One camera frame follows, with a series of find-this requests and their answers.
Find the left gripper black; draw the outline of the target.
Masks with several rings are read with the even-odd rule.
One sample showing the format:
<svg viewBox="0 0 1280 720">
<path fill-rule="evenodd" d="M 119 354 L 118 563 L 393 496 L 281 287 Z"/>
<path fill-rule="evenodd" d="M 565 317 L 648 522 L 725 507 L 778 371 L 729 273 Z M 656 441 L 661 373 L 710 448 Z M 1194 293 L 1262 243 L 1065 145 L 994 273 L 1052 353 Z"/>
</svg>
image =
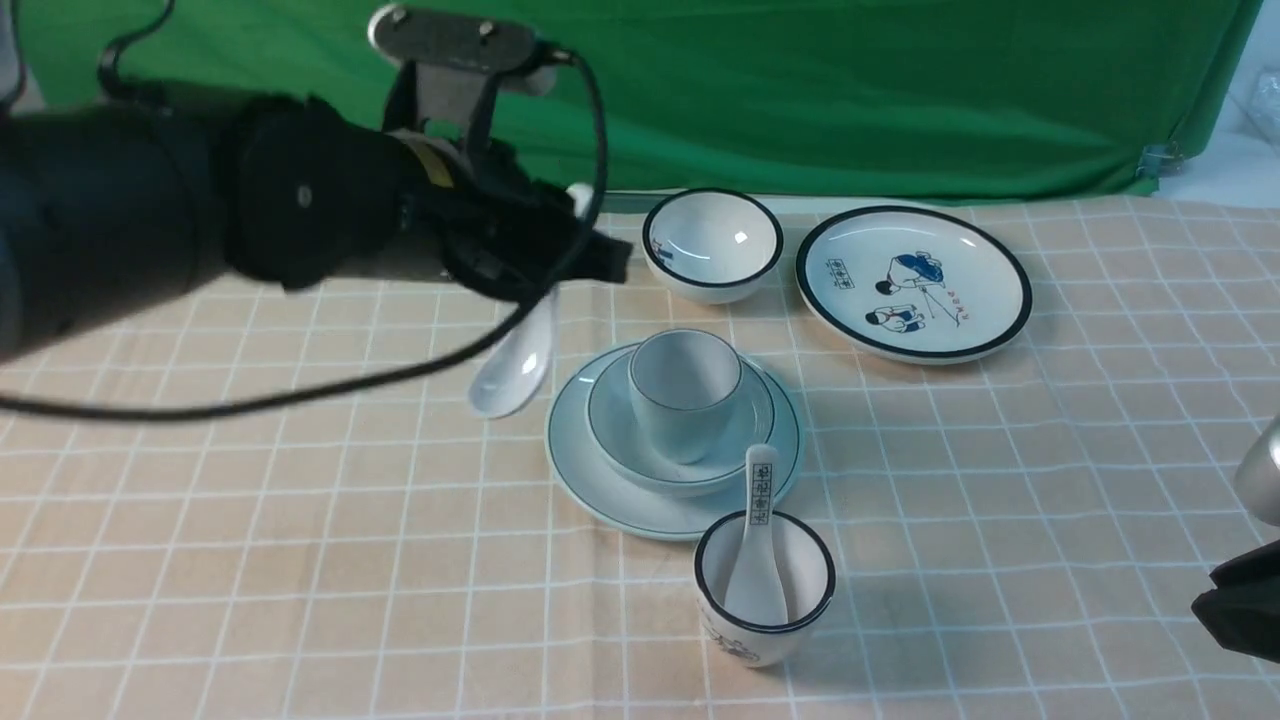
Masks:
<svg viewBox="0 0 1280 720">
<path fill-rule="evenodd" d="M 498 301 L 536 295 L 573 241 L 579 219 L 564 188 L 517 168 L 500 176 L 515 197 L 483 190 L 444 143 L 393 135 L 402 154 L 396 232 L 385 243 L 385 278 L 454 283 Z M 625 284 L 634 245 L 590 232 L 561 282 Z"/>
</svg>

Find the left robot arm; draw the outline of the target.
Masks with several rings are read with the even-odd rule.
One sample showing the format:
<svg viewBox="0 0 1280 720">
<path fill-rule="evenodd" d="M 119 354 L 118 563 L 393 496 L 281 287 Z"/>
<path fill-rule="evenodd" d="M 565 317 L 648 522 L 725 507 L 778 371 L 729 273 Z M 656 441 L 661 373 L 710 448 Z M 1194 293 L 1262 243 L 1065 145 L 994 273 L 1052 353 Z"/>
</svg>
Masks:
<svg viewBox="0 0 1280 720">
<path fill-rule="evenodd" d="M 566 190 L 509 152 L 495 186 L 442 142 L 329 104 L 202 97 L 3 122 L 3 359 L 237 274 L 456 282 L 515 304 L 571 250 Z"/>
</svg>

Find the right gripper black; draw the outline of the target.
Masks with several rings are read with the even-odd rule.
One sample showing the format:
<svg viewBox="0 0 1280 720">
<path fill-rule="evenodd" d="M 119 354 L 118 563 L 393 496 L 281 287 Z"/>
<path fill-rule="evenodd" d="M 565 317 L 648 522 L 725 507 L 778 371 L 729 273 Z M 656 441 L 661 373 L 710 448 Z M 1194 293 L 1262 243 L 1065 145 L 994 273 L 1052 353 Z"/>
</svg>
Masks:
<svg viewBox="0 0 1280 720">
<path fill-rule="evenodd" d="M 1210 573 L 1213 588 L 1190 610 L 1224 650 L 1279 661 L 1279 542 L 1236 556 Z"/>
</svg>

